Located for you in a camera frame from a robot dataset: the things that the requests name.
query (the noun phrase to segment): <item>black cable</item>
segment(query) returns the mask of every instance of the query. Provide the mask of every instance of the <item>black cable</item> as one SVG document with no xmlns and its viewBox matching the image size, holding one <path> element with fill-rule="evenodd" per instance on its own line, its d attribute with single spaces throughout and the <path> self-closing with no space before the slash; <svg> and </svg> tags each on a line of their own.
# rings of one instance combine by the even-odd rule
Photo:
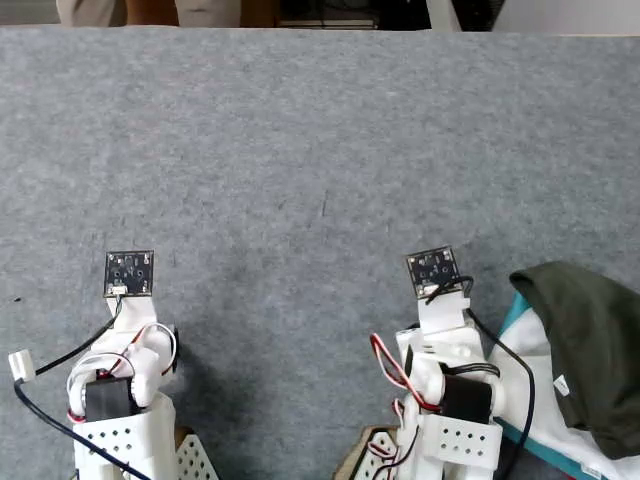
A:
<svg viewBox="0 0 640 480">
<path fill-rule="evenodd" d="M 492 363 L 467 363 L 466 365 L 458 365 L 457 367 L 449 367 L 447 365 L 441 365 L 442 373 L 448 375 L 460 375 L 462 373 L 470 372 L 487 372 L 500 377 L 500 369 Z"/>
<path fill-rule="evenodd" d="M 438 286 L 438 288 L 436 288 L 434 292 L 427 298 L 427 305 L 431 303 L 437 296 L 442 295 L 446 289 L 452 287 L 453 285 L 460 284 L 463 282 L 468 282 L 468 286 L 465 289 L 465 295 L 468 296 L 469 292 L 471 291 L 471 288 L 473 287 L 473 277 L 460 276 Z M 516 447 L 513 450 L 511 458 L 509 459 L 507 466 L 505 467 L 505 469 L 502 472 L 502 475 L 500 476 L 500 480 L 506 480 L 511 474 L 511 471 L 513 470 L 513 467 L 515 466 L 516 462 L 518 461 L 518 457 L 520 456 L 522 448 L 524 447 L 524 444 L 527 441 L 527 438 L 529 437 L 529 431 L 531 430 L 531 423 L 533 422 L 533 410 L 536 402 L 536 382 L 533 376 L 533 372 L 531 371 L 531 368 L 529 367 L 529 365 L 527 365 L 527 363 L 524 360 L 522 360 L 522 358 L 518 356 L 517 353 L 515 353 L 513 350 L 507 347 L 504 343 L 502 343 L 502 341 L 498 337 L 496 337 L 493 333 L 491 333 L 491 330 L 489 330 L 489 328 L 487 328 L 487 326 L 480 321 L 478 316 L 473 312 L 473 310 L 471 310 L 471 308 L 467 308 L 465 312 L 469 315 L 469 317 L 471 317 L 471 319 L 475 322 L 475 324 L 482 331 L 482 333 L 484 333 L 487 337 L 489 337 L 489 339 L 495 345 L 498 345 L 500 348 L 502 348 L 511 358 L 513 358 L 517 363 L 520 364 L 522 368 L 524 368 L 524 370 L 527 372 L 527 376 L 529 377 L 529 406 L 527 408 L 527 418 L 524 423 L 524 428 L 522 429 L 522 435 L 520 435 L 520 440 L 518 440 L 518 443 L 516 443 Z"/>
<path fill-rule="evenodd" d="M 383 465 L 380 468 L 378 468 L 378 470 L 376 470 L 376 473 L 373 475 L 371 480 L 376 480 L 376 478 L 378 478 L 378 475 L 380 475 L 381 472 L 390 468 L 398 467 L 407 461 L 407 458 L 409 458 L 409 455 L 411 454 L 411 451 L 413 450 L 413 447 L 416 444 L 416 439 L 418 438 L 419 430 L 420 430 L 420 427 L 416 427 L 416 433 L 413 435 L 413 440 L 411 440 L 411 445 L 409 445 L 409 450 L 407 450 L 407 453 L 405 453 L 404 456 L 397 462 L 390 463 L 389 465 Z"/>
<path fill-rule="evenodd" d="M 118 460 L 117 458 L 109 455 L 107 452 L 102 450 L 96 444 L 94 444 L 94 443 L 90 442 L 89 440 L 87 440 L 86 438 L 78 435 L 76 432 L 74 432 L 73 430 L 71 430 L 68 427 L 65 427 L 63 424 L 61 424 L 60 422 L 58 422 L 57 420 L 52 418 L 49 414 L 47 414 L 44 411 L 42 411 L 40 409 L 40 407 L 38 407 L 35 403 L 33 403 L 29 399 L 29 397 L 27 397 L 27 395 L 22 391 L 22 385 L 23 384 L 24 384 L 24 380 L 22 378 L 19 378 L 18 380 L 16 380 L 14 382 L 13 389 L 15 390 L 17 397 L 24 404 L 24 406 L 27 407 L 29 410 L 31 410 L 31 412 L 33 412 L 40 420 L 42 420 L 44 423 L 46 423 L 50 427 L 55 428 L 60 433 L 66 435 L 68 437 L 71 437 L 76 442 L 81 443 L 82 445 L 87 447 L 89 450 L 91 450 L 92 452 L 100 455 L 102 458 L 104 458 L 108 462 L 113 463 L 116 467 L 120 468 L 121 470 L 124 470 L 125 472 L 133 475 L 136 478 L 139 478 L 140 480 L 151 480 L 149 477 L 147 477 L 146 475 L 140 473 L 135 468 L 132 468 L 129 465 L 127 465 L 126 463 L 123 463 L 120 460 Z"/>
<path fill-rule="evenodd" d="M 531 430 L 531 423 L 533 422 L 533 409 L 536 402 L 536 382 L 533 376 L 533 372 L 531 371 L 531 368 L 529 367 L 529 365 L 527 365 L 527 362 L 522 360 L 517 353 L 515 353 L 513 350 L 507 347 L 504 343 L 500 341 L 498 337 L 496 337 L 493 333 L 491 333 L 491 330 L 489 330 L 486 327 L 486 325 L 484 325 L 480 321 L 480 319 L 476 316 L 473 310 L 468 308 L 467 313 L 473 319 L 473 321 L 478 326 L 478 328 L 482 330 L 482 333 L 484 333 L 487 337 L 489 337 L 489 339 L 493 343 L 495 343 L 500 348 L 502 348 L 511 358 L 513 358 L 516 362 L 518 362 L 520 366 L 525 369 L 525 371 L 527 372 L 527 376 L 529 377 L 529 407 L 527 408 L 527 419 L 525 420 L 524 428 L 522 429 L 522 435 L 520 435 L 520 440 L 518 440 L 518 443 L 516 444 L 516 447 L 513 450 L 513 454 L 511 455 L 511 458 L 509 459 L 507 466 L 505 467 L 505 469 L 502 472 L 502 475 L 500 476 L 501 480 L 506 480 L 511 474 L 511 471 L 513 470 L 513 467 L 515 466 L 516 462 L 518 461 L 520 452 L 522 451 L 522 448 L 524 447 L 524 444 L 527 441 L 527 438 L 529 437 L 529 430 Z"/>
<path fill-rule="evenodd" d="M 115 315 L 111 318 L 111 320 L 109 320 L 107 323 L 105 323 L 102 326 L 102 328 L 100 328 L 100 330 L 98 330 L 89 340 L 84 342 L 79 347 L 74 348 L 73 350 L 71 350 L 66 355 L 63 355 L 62 357 L 55 359 L 53 362 L 47 363 L 45 366 L 40 367 L 39 369 L 37 369 L 36 370 L 36 375 L 42 375 L 43 373 L 48 372 L 52 368 L 57 367 L 61 363 L 66 362 L 67 360 L 69 360 L 69 359 L 75 357 L 76 355 L 78 355 L 83 350 L 86 350 L 87 348 L 89 348 L 93 342 L 95 342 L 98 338 L 100 338 L 102 336 L 102 334 L 104 332 L 106 332 L 107 330 L 109 330 L 113 326 L 113 324 L 115 323 L 115 321 L 118 318 L 118 315 L 120 315 L 120 311 L 121 310 L 122 310 L 122 297 L 118 296 L 118 300 L 117 300 L 117 303 L 116 303 Z"/>
<path fill-rule="evenodd" d="M 427 305 L 433 302 L 437 297 L 445 293 L 445 290 L 450 289 L 454 285 L 459 285 L 461 283 L 466 283 L 467 286 L 464 289 L 464 294 L 466 297 L 471 293 L 471 289 L 473 288 L 473 277 L 468 275 L 460 275 L 459 277 L 452 278 L 448 282 L 441 283 L 428 297 L 427 297 Z"/>
</svg>

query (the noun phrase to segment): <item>person's leg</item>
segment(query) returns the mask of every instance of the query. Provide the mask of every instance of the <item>person's leg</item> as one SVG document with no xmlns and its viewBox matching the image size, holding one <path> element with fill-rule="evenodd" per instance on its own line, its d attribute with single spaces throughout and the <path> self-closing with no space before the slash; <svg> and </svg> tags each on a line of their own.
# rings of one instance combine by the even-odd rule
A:
<svg viewBox="0 0 640 480">
<path fill-rule="evenodd" d="M 60 22 L 67 27 L 122 27 L 127 24 L 125 0 L 57 0 Z"/>
<path fill-rule="evenodd" d="M 129 25 L 178 26 L 175 0 L 127 0 Z"/>
<path fill-rule="evenodd" d="M 175 0 L 183 27 L 239 27 L 241 0 Z"/>
<path fill-rule="evenodd" d="M 174 0 L 57 0 L 67 27 L 178 25 Z"/>
</svg>

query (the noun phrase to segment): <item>red and white wire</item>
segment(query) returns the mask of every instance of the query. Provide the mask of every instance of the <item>red and white wire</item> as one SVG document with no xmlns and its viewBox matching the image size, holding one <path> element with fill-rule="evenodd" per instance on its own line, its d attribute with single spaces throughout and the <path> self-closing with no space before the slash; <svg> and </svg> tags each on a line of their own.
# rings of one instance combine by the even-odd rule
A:
<svg viewBox="0 0 640 480">
<path fill-rule="evenodd" d="M 404 430 L 404 404 L 397 398 L 394 398 L 393 403 L 391 404 L 391 409 L 400 421 L 400 429 Z"/>
<path fill-rule="evenodd" d="M 378 359 L 378 363 L 380 364 L 380 368 L 382 369 L 382 373 L 384 373 L 385 377 L 387 377 L 387 379 L 397 387 L 405 388 L 409 390 L 409 392 L 411 392 L 411 395 L 413 395 L 413 398 L 416 400 L 416 402 L 421 408 L 424 408 L 425 410 L 434 411 L 434 412 L 440 411 L 440 407 L 438 407 L 437 405 L 432 405 L 430 403 L 427 403 L 424 400 L 424 398 L 422 398 L 422 395 L 420 394 L 420 392 L 418 392 L 415 389 L 415 387 L 411 383 L 411 380 L 409 380 L 409 377 L 404 372 L 404 369 L 393 358 L 393 355 L 391 355 L 391 352 L 389 352 L 389 349 L 384 344 L 380 336 L 377 333 L 373 333 L 369 337 L 369 340 L 371 341 L 371 347 L 373 348 L 373 353 L 375 353 Z M 395 370 L 395 374 L 390 372 L 389 369 L 387 369 L 387 367 L 384 365 L 384 362 L 382 360 L 383 355 Z"/>
</svg>

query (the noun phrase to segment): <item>white 3d-printed part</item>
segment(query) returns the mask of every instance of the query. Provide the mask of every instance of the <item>white 3d-printed part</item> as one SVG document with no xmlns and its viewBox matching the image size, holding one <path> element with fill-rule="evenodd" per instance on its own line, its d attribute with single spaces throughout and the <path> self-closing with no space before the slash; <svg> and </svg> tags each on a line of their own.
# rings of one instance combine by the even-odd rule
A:
<svg viewBox="0 0 640 480">
<path fill-rule="evenodd" d="M 423 455 L 489 470 L 498 466 L 502 442 L 499 425 L 425 415 L 423 435 Z"/>
<path fill-rule="evenodd" d="M 393 453 L 396 450 L 395 442 L 387 432 L 375 433 L 370 441 L 378 445 L 378 447 L 382 448 L 386 452 Z M 362 461 L 360 462 L 360 465 L 358 465 L 356 474 L 352 477 L 352 479 L 371 480 L 380 467 L 382 467 L 383 465 L 389 465 L 391 463 L 393 463 L 393 460 L 383 461 L 380 457 L 375 456 L 373 453 L 367 450 L 365 446 L 364 456 L 362 457 Z M 386 473 L 387 472 L 385 472 L 385 474 L 382 476 L 378 476 L 378 478 L 383 478 L 386 480 Z M 391 472 L 391 476 L 389 478 L 395 480 L 394 471 Z"/>
<path fill-rule="evenodd" d="M 177 457 L 178 480 L 219 480 L 197 435 L 187 435 Z"/>
</svg>

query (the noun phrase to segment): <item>teal fabric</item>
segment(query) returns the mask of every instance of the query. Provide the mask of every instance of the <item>teal fabric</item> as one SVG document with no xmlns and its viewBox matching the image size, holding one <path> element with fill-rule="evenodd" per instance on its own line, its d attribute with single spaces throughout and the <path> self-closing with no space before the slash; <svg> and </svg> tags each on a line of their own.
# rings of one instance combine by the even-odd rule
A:
<svg viewBox="0 0 640 480">
<path fill-rule="evenodd" d="M 530 305 L 527 300 L 519 292 L 516 292 L 513 297 L 511 308 L 507 312 L 504 323 L 500 328 L 500 336 L 502 336 L 502 334 L 506 332 L 507 329 L 511 325 L 513 325 L 528 308 L 530 308 Z M 522 435 L 522 432 L 520 430 L 501 418 L 497 418 L 496 421 L 500 425 L 502 425 L 503 434 L 505 437 L 507 437 L 514 443 L 520 440 L 520 436 Z M 572 476 L 576 480 L 593 480 L 594 478 L 593 476 L 584 473 L 578 462 L 570 459 L 569 457 L 565 457 L 563 454 L 556 450 L 553 450 L 552 448 L 546 447 L 541 443 L 536 442 L 532 438 L 527 439 L 524 447 L 538 458 L 541 458 L 548 464 L 553 465 L 559 470 L 562 470 L 564 473 Z M 602 480 L 607 480 L 607 478 L 603 475 Z"/>
<path fill-rule="evenodd" d="M 502 336 L 504 332 L 507 331 L 511 325 L 515 323 L 515 321 L 520 318 L 525 310 L 530 308 L 529 302 L 520 294 L 520 292 L 516 292 L 513 296 L 513 303 L 511 304 L 511 308 L 507 312 L 507 316 L 504 319 L 504 323 L 502 324 L 502 328 L 500 329 L 499 335 Z"/>
</svg>

